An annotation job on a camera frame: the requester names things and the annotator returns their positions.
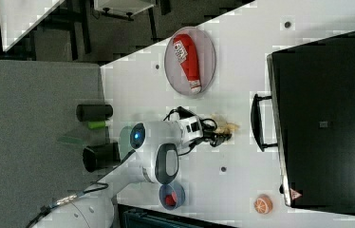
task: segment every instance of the cup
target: cup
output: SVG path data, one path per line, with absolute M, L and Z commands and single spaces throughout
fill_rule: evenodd
M 167 204 L 167 200 L 171 200 L 171 198 L 175 202 L 175 205 Z M 169 184 L 163 184 L 159 189 L 159 200 L 165 209 L 170 211 L 175 210 L 186 200 L 184 189 L 177 181 L 173 181 Z

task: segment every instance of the orange ball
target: orange ball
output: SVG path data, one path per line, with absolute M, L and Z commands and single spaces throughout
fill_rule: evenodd
M 272 210 L 272 202 L 269 197 L 259 197 L 254 203 L 254 209 L 260 214 L 268 214 Z

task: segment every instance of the chair leg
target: chair leg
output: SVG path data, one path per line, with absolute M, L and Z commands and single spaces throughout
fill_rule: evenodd
M 66 2 L 67 2 L 67 10 L 73 11 L 72 0 L 66 0 Z M 76 37 L 74 20 L 72 20 L 72 13 L 70 13 L 67 17 L 68 17 L 68 32 L 70 33 L 71 56 L 73 60 L 77 60 L 78 59 L 77 37 Z
M 91 52 L 91 41 L 89 39 L 88 18 L 86 16 L 86 4 L 85 0 L 79 0 L 80 2 L 80 15 L 81 25 L 83 27 L 83 39 L 85 54 Z
M 29 45 L 30 45 L 30 55 L 31 61 L 36 61 L 36 50 L 35 50 L 35 34 L 34 31 L 29 32 Z
M 155 27 L 154 10 L 152 8 L 148 9 L 148 16 L 150 17 L 152 40 L 155 43 L 158 40 L 158 38 L 157 38 L 157 29 Z

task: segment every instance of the gray carpet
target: gray carpet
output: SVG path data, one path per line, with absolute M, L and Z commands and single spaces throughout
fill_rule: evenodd
M 73 132 L 104 143 L 104 130 L 75 117 L 85 102 L 103 102 L 98 65 L 0 61 L 0 228 L 25 227 L 41 206 L 99 178 L 84 170 L 80 146 L 57 142 Z

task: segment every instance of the black cylinder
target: black cylinder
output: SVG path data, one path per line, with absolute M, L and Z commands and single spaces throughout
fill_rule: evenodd
M 84 149 L 83 162 L 86 171 L 94 172 L 98 169 L 109 168 L 121 163 L 118 143 L 88 146 Z
M 105 121 L 113 115 L 110 104 L 78 104 L 76 108 L 77 119 L 85 121 Z

